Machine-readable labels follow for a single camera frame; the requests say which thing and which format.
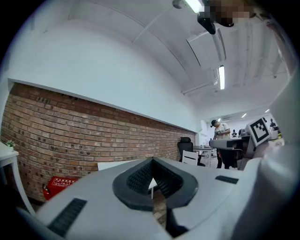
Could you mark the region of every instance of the ceiling light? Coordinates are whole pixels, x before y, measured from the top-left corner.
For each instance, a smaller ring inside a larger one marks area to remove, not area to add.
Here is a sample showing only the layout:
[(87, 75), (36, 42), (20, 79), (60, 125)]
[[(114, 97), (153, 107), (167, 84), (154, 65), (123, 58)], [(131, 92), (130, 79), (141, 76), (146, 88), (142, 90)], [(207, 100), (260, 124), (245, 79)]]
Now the ceiling light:
[(200, 8), (203, 8), (202, 4), (198, 0), (185, 0), (185, 1), (195, 13), (199, 13)]
[(222, 65), (217, 70), (220, 78), (220, 89), (222, 90), (225, 88), (225, 67)]

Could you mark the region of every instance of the black office chair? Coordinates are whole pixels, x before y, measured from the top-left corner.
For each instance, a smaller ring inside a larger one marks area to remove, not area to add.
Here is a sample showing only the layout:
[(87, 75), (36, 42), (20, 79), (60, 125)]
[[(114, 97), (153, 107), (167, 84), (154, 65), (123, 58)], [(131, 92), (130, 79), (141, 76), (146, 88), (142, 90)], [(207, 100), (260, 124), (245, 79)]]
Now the black office chair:
[[(180, 138), (180, 142), (177, 143), (177, 147), (179, 149), (179, 153), (180, 153), (180, 162), (182, 162), (182, 153), (183, 150), (184, 151), (188, 151), (188, 152), (193, 152), (193, 143), (191, 142), (191, 139), (189, 137), (181, 137)], [(198, 166), (203, 166), (205, 167), (205, 165), (203, 163), (200, 163), (201, 161), (201, 157), (203, 157), (204, 155), (199, 155), (198, 156)]]

